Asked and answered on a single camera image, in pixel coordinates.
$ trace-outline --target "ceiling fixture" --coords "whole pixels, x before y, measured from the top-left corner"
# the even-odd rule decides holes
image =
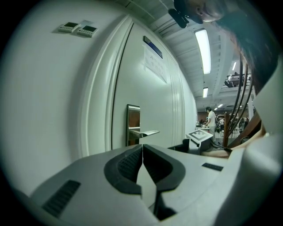
[[[208,87],[203,88],[203,98],[207,97]]]
[[[211,72],[211,57],[210,57],[210,46],[207,31],[200,29],[195,31],[196,39],[198,40],[200,54],[203,61],[203,73],[210,74]]]
[[[232,71],[234,71],[234,69],[235,69],[235,67],[236,67],[236,63],[237,63],[237,62],[234,63],[234,66],[233,66]]]

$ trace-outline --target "wall-mounted control panel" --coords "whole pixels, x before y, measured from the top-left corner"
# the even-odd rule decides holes
[[[77,31],[77,34],[92,37],[93,34],[97,31],[97,28],[92,26],[84,26]]]
[[[77,29],[80,26],[79,23],[72,23],[72,22],[68,22],[62,26],[60,26],[58,28],[59,31],[62,32],[68,32],[68,33],[72,33],[75,29]]]

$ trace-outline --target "white door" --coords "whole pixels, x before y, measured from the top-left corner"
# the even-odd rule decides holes
[[[127,105],[139,106],[140,131],[158,130],[160,133],[140,139],[139,143],[161,147],[173,145],[173,97],[170,73],[165,73],[166,82],[145,66],[146,36],[162,52],[163,59],[153,51],[154,57],[168,67],[168,54],[157,39],[138,24],[129,34],[117,78],[112,122],[112,149],[126,145]]]

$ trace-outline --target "small white device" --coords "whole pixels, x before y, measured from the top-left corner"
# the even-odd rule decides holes
[[[80,28],[77,32],[77,34],[87,36],[87,37],[92,37],[93,34],[97,31],[97,28],[92,27],[92,26],[84,26],[83,28]]]
[[[186,134],[186,137],[191,138],[196,143],[201,143],[207,139],[210,139],[211,137],[213,137],[213,135],[211,133],[203,131],[202,129],[197,129],[193,132]]]
[[[80,24],[68,22],[58,28],[59,31],[72,33],[75,29],[79,27]]]

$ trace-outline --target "ceiling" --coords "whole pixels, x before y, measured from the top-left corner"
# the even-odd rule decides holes
[[[194,94],[198,111],[204,111],[207,106],[214,109],[220,104],[223,106],[219,110],[233,108],[238,87],[222,89],[227,76],[240,73],[240,57],[230,37],[209,23],[197,24],[190,20],[185,29],[180,28],[168,14],[168,9],[174,8],[173,0],[112,1],[141,18],[171,49]],[[194,31],[201,28],[207,30],[210,43],[211,73],[208,75],[203,74],[202,59],[194,35]],[[203,98],[204,87],[208,87],[207,98]]]

